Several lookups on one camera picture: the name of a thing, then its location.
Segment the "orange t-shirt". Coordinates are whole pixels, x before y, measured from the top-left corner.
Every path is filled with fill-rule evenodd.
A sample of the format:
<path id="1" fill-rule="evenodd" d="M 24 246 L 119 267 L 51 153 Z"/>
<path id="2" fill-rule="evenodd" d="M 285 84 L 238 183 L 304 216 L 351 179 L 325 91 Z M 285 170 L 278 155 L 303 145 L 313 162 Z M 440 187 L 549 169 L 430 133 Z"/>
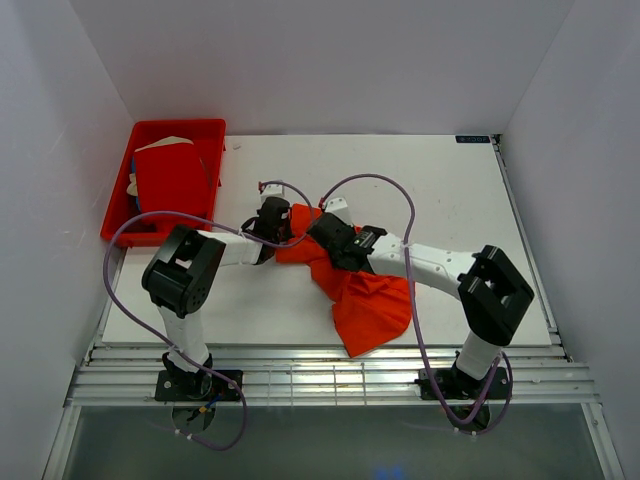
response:
<path id="1" fill-rule="evenodd" d="M 291 207 L 292 248 L 278 249 L 280 264 L 304 264 L 312 281 L 331 300 L 331 315 L 347 354 L 357 357 L 406 332 L 412 319 L 409 284 L 404 278 L 353 273 L 333 268 L 325 250 L 310 238 L 302 238 L 311 218 L 320 214 L 296 203 Z"/>

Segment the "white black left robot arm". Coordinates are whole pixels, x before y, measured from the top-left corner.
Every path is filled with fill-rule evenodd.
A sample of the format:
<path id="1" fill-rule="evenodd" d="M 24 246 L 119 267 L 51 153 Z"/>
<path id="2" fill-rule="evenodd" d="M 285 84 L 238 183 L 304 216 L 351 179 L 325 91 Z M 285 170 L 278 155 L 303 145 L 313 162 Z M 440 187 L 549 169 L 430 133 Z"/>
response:
<path id="1" fill-rule="evenodd" d="M 260 265 L 275 247 L 293 238 L 290 203 L 271 196 L 239 234 L 214 233 L 178 225 L 158 249 L 142 276 L 142 287 L 157 307 L 170 340 L 163 365 L 171 382 L 188 398 L 201 399 L 212 387 L 212 358 L 203 337 L 200 309 L 219 268 Z"/>

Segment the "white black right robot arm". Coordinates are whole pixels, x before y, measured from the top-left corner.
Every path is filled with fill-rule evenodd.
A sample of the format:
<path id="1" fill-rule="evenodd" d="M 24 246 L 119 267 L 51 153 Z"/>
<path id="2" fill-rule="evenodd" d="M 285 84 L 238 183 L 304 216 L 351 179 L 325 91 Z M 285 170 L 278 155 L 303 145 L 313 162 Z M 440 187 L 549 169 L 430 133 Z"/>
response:
<path id="1" fill-rule="evenodd" d="M 496 246 L 456 252 L 408 244 L 382 228 L 356 229 L 332 213 L 321 214 L 307 234 L 337 269 L 405 278 L 461 302 L 470 333 L 453 364 L 451 382 L 464 397 L 487 386 L 494 360 L 511 343 L 534 300 L 529 283 Z"/>

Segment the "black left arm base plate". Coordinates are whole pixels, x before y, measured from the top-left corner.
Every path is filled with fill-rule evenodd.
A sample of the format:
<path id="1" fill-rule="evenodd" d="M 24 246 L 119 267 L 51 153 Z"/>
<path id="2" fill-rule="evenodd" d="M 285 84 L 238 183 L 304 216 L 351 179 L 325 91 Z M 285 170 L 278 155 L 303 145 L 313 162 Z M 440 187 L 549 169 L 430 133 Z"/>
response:
<path id="1" fill-rule="evenodd" d="M 166 370 L 162 370 L 157 377 L 154 400 L 158 402 L 208 402 L 214 398 L 219 401 L 236 402 L 240 395 L 230 382 L 213 377 L 210 386 L 199 395 L 185 393 L 170 377 Z"/>

